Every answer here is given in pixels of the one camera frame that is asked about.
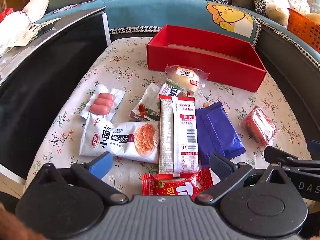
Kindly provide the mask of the red cardboard box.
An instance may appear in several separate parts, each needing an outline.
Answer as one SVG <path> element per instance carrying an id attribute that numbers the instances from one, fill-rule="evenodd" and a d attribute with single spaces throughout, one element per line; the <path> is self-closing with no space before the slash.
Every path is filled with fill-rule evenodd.
<path id="1" fill-rule="evenodd" d="M 256 92 L 266 69 L 252 45 L 231 36 L 206 30 L 165 25 L 146 46 L 150 70 L 167 66 L 197 68 L 208 80 Z"/>

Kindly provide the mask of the black coffee table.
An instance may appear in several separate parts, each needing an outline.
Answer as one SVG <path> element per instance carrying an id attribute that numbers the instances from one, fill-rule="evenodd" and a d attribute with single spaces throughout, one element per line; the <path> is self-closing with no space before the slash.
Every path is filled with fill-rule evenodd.
<path id="1" fill-rule="evenodd" d="M 95 8 L 60 18 L 1 58 L 3 175 L 25 183 L 58 112 L 109 44 L 104 8 Z"/>

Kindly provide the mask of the blue sofa cover with lion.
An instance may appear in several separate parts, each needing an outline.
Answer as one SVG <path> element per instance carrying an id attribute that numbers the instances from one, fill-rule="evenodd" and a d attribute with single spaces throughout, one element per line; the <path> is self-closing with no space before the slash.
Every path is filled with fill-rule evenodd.
<path id="1" fill-rule="evenodd" d="M 203 0 L 92 0 L 51 11 L 45 14 L 40 22 L 103 7 L 112 34 L 155 33 L 166 24 L 178 25 L 233 36 L 251 42 L 253 46 L 283 55 L 283 48 L 277 48 L 260 35 L 262 30 L 268 30 L 281 41 L 292 44 L 316 69 L 319 69 L 319 53 L 285 27 L 251 10 L 232 7 L 233 11 L 250 17 L 253 27 L 249 29 L 247 24 L 241 23 L 239 30 L 227 31 L 214 22 L 212 13 L 207 9 L 208 4 L 208 1 Z"/>

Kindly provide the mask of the red clear pastry packet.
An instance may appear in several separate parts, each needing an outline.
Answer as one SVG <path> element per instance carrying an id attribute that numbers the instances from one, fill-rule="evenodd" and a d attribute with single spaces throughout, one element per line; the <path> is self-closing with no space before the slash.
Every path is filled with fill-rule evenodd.
<path id="1" fill-rule="evenodd" d="M 240 126 L 247 131 L 252 139 L 264 147 L 270 146 L 277 132 L 276 125 L 259 106 L 252 108 Z"/>

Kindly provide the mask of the silver red spicy strip packet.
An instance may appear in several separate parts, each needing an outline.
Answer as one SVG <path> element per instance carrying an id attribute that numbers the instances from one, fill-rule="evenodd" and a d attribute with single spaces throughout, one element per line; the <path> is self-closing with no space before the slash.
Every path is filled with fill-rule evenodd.
<path id="1" fill-rule="evenodd" d="M 195 99 L 160 95 L 160 179 L 186 178 L 200 170 Z"/>

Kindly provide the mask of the orange plastic basket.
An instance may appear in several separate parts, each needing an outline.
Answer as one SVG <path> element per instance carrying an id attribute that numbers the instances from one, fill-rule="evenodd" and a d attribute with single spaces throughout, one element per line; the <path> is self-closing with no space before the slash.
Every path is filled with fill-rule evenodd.
<path id="1" fill-rule="evenodd" d="M 319 24 L 299 12 L 289 9 L 287 30 L 319 53 Z"/>

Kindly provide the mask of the blue foil snack packet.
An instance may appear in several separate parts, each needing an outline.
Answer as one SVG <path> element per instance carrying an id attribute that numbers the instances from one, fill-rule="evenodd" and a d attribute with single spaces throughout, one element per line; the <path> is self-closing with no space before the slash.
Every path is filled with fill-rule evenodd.
<path id="1" fill-rule="evenodd" d="M 246 149 L 232 125 L 222 103 L 195 110 L 198 154 L 201 166 L 209 166 L 213 153 L 231 160 L 246 153 Z"/>

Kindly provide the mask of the white noodle snack bag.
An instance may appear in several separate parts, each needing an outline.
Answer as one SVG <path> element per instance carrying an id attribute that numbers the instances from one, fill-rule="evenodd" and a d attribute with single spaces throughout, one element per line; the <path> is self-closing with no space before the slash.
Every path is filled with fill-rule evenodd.
<path id="1" fill-rule="evenodd" d="M 110 152 L 116 157 L 159 163 L 159 122 L 111 123 L 90 113 L 80 140 L 79 154 L 98 157 Z"/>

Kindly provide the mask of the white duck gizzard packet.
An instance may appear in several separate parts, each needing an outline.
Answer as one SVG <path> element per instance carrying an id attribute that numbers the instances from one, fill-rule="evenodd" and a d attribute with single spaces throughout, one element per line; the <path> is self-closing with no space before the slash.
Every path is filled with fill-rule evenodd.
<path id="1" fill-rule="evenodd" d="M 159 121 L 159 90 L 160 88 L 156 84 L 150 84 L 139 103 L 131 111 L 130 117 L 138 121 Z"/>

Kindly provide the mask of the floral tablecloth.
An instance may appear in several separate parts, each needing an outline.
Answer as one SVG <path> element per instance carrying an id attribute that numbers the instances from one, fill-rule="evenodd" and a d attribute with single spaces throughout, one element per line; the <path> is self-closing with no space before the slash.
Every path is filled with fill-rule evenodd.
<path id="1" fill-rule="evenodd" d="M 59 113 L 35 155 L 26 180 L 27 184 L 31 183 L 45 163 L 65 168 L 77 162 L 89 161 L 88 157 L 79 155 L 80 139 L 85 125 L 80 114 L 99 84 L 125 92 L 113 121 L 130 121 L 130 112 L 143 96 L 145 89 L 152 83 L 161 83 L 164 77 L 163 72 L 147 68 L 148 42 L 147 37 L 122 38 L 112 42 L 98 57 L 71 96 L 63 100 L 63 106 L 59 108 Z M 246 162 L 256 168 L 267 166 L 263 148 L 251 139 L 240 125 L 254 106 L 261 107 L 277 127 L 274 147 L 300 159 L 311 158 L 295 114 L 271 76 L 267 75 L 264 78 L 255 93 L 210 81 L 202 92 L 205 102 L 219 101 L 223 104 L 244 143 L 246 152 L 238 158 L 238 161 Z"/>

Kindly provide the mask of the pink sausage pack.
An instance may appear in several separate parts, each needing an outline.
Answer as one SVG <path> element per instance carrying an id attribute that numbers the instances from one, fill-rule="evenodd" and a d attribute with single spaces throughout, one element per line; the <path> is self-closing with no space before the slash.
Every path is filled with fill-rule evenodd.
<path id="1" fill-rule="evenodd" d="M 125 92 L 121 89 L 112 88 L 109 90 L 105 85 L 99 84 L 80 116 L 87 119 L 89 113 L 92 113 L 111 121 L 124 95 Z"/>

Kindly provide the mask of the round cake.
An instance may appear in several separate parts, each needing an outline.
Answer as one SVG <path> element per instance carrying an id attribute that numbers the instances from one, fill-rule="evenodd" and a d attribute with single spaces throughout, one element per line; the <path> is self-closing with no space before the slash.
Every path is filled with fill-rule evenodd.
<path id="1" fill-rule="evenodd" d="M 179 65 L 167 66 L 165 73 L 166 83 L 190 93 L 196 93 L 199 89 L 205 87 L 209 77 L 209 74 L 203 70 Z"/>

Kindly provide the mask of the Kaprons wafer packet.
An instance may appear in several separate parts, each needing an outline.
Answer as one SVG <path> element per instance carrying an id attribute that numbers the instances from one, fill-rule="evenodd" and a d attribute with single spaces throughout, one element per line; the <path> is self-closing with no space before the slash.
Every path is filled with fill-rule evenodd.
<path id="1" fill-rule="evenodd" d="M 163 83 L 158 94 L 171 97 L 193 97 L 195 93 L 185 87 Z"/>

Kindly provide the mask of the white plastic bag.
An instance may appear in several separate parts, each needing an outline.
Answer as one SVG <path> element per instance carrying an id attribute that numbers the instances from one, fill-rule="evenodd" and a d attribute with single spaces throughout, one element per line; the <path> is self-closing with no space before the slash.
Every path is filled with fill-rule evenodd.
<path id="1" fill-rule="evenodd" d="M 60 18 L 42 23 L 40 20 L 48 7 L 49 0 L 30 0 L 21 11 L 16 11 L 1 22 L 1 56 L 12 47 L 26 46 L 39 31 L 51 27 Z"/>

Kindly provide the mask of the red Trolli candy packet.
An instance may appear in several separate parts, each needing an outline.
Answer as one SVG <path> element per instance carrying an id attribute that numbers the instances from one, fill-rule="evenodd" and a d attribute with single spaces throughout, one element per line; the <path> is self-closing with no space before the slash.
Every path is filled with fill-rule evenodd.
<path id="1" fill-rule="evenodd" d="M 183 180 L 160 180 L 151 174 L 142 175 L 141 180 L 142 194 L 146 196 L 190 196 L 195 199 L 214 185 L 209 168 L 203 168 Z"/>

